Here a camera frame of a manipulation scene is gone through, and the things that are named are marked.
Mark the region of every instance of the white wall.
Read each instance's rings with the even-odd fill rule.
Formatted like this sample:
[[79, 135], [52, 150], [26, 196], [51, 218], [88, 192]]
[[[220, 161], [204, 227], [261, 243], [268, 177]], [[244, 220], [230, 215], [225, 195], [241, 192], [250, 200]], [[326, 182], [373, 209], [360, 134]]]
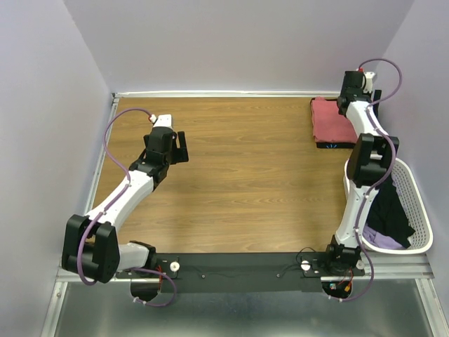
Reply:
[[62, 0], [0, 13], [0, 336], [39, 336], [110, 94]]
[[[447, 0], [416, 0], [385, 53], [403, 70], [402, 89], [381, 103], [380, 119], [399, 137], [398, 156], [417, 179], [434, 229], [428, 253], [438, 296], [449, 318], [449, 24]], [[397, 81], [391, 67], [379, 66], [385, 93]]]
[[338, 91], [412, 0], [65, 0], [114, 92]]

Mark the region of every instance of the red folded cloth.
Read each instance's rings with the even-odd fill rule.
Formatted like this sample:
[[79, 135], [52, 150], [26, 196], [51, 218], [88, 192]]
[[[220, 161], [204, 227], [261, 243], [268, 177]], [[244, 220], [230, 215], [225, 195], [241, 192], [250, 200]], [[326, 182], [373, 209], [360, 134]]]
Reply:
[[315, 143], [356, 143], [351, 122], [338, 114], [337, 102], [317, 97], [311, 102], [311, 121]]

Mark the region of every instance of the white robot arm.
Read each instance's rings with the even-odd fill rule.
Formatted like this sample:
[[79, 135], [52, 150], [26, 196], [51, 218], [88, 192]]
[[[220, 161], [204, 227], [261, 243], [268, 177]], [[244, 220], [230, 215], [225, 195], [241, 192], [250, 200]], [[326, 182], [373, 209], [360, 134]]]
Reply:
[[[118, 244], [117, 232], [134, 208], [148, 197], [166, 177], [171, 164], [189, 161], [184, 132], [173, 131], [171, 115], [161, 115], [149, 135], [144, 136], [145, 150], [129, 168], [129, 178], [124, 178], [117, 188], [97, 207], [84, 216], [73, 215], [67, 222], [62, 268], [78, 272], [76, 262], [81, 236], [89, 223], [97, 218], [92, 235], [94, 242], [86, 242], [82, 252], [85, 276], [102, 283], [108, 282], [119, 270], [133, 267], [152, 269], [156, 249], [142, 242]], [[125, 192], [117, 196], [128, 185]], [[106, 209], [112, 200], [113, 205]]]
[[365, 82], [372, 88], [373, 77], [373, 73], [364, 74], [361, 70], [345, 72], [337, 99], [339, 113], [350, 120], [358, 140], [345, 172], [349, 179], [347, 205], [342, 222], [326, 252], [329, 263], [347, 268], [354, 267], [360, 258], [363, 228], [378, 193], [378, 181], [387, 173], [393, 160], [386, 137], [396, 151], [399, 147], [398, 138], [388, 136], [373, 112], [370, 92], [363, 85]]

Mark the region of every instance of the white laundry basket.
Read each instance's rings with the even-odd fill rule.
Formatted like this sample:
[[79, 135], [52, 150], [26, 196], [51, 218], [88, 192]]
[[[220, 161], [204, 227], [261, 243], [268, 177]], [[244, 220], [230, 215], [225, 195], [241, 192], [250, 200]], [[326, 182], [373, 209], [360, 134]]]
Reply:
[[[348, 162], [344, 165], [343, 177], [346, 198], [349, 194], [349, 179], [346, 177], [347, 164]], [[395, 250], [373, 246], [370, 242], [366, 241], [364, 237], [362, 238], [362, 242], [366, 248], [380, 253], [398, 255], [424, 253], [432, 245], [434, 234], [432, 233], [426, 209], [422, 203], [420, 191], [418, 191], [412, 171], [406, 163], [399, 158], [396, 158], [391, 175], [396, 183], [396, 190], [407, 215], [408, 224], [415, 230], [414, 235], [410, 238], [411, 246], [408, 249]]]

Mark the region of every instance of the wood grain surface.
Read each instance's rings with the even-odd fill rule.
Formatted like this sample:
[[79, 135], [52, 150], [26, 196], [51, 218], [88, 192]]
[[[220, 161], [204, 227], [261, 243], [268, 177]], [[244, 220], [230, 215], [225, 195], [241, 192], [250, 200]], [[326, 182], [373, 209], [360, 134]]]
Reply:
[[[118, 111], [172, 114], [190, 161], [134, 210], [120, 243], [138, 240], [165, 253], [324, 249], [340, 224], [349, 150], [316, 149], [309, 98], [122, 98]], [[109, 148], [128, 166], [151, 124], [129, 112]], [[95, 205], [123, 179], [105, 160]]]

